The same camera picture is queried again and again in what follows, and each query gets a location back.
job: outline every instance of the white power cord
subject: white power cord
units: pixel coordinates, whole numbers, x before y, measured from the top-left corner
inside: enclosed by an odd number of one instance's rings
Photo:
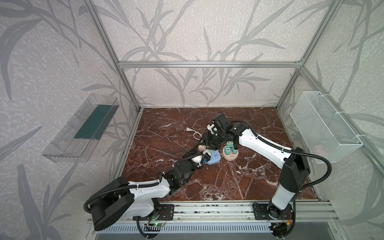
[[[194,132],[194,133],[193,133],[193,137],[194,137],[194,139],[196,139],[196,140],[200,140],[200,138],[202,137],[202,134],[201,134],[201,133],[199,133],[198,131],[195,131],[195,130],[193,130],[193,129],[191,129],[191,128],[186,127],[185,130],[186,130],[187,132]],[[200,135],[200,138],[195,137],[195,134],[196,134],[196,133],[197,133],[198,135]]]

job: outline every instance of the red marble surface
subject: red marble surface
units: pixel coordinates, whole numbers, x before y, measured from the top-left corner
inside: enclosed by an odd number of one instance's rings
[[[217,114],[248,120],[254,130],[276,143],[292,147],[275,108],[152,108],[144,109],[123,176],[129,181],[158,179],[172,168],[197,140],[190,127],[204,133]],[[251,149],[239,146],[234,161],[205,165],[174,196],[163,200],[269,200],[278,186],[280,169]],[[312,188],[300,199],[316,199]]]

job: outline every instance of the wall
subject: wall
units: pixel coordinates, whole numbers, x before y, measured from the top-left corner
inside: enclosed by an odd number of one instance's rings
[[[110,181],[136,116],[81,3],[0,3],[0,239],[79,239],[83,203]],[[43,157],[90,93],[120,103],[92,157]]]
[[[333,99],[370,138],[384,146],[383,1],[344,1],[306,64]],[[303,91],[313,91],[303,77],[285,99],[279,113],[296,146],[307,148],[289,116]],[[311,163],[312,179],[325,172]],[[350,239],[382,239],[384,178],[361,149],[333,164],[329,179],[316,186],[330,200]]]
[[[94,0],[120,61],[298,61],[330,2]],[[292,72],[135,68],[126,76],[143,106],[275,106]]]

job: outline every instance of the wallpaper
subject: wallpaper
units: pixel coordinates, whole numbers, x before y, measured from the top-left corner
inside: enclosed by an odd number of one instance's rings
[[[136,111],[81,1],[0,1],[0,239],[79,239]],[[41,154],[90,93],[120,107],[87,163]]]
[[[378,1],[344,1],[306,68],[383,152],[384,5]],[[279,114],[296,146],[308,149],[289,113],[303,91],[313,91],[302,77],[284,100]],[[384,235],[384,178],[362,149],[333,163],[331,176],[315,186],[330,200],[351,240]],[[324,164],[311,161],[312,180]]]
[[[293,68],[136,68],[125,74],[143,106],[270,107],[276,106],[293,72]]]
[[[298,61],[331,0],[94,0],[119,61]],[[142,106],[275,106],[291,69],[125,69]]]
[[[306,64],[384,154],[384,3],[342,4]]]

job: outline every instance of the beige round socket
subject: beige round socket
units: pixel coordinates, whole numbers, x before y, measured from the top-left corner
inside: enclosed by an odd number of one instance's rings
[[[232,152],[232,148],[231,148],[231,153],[229,155],[226,155],[225,154],[225,146],[223,147],[223,157],[225,159],[227,159],[228,161],[233,161],[237,158],[237,156],[239,155],[239,151],[237,151],[237,153],[233,153]]]

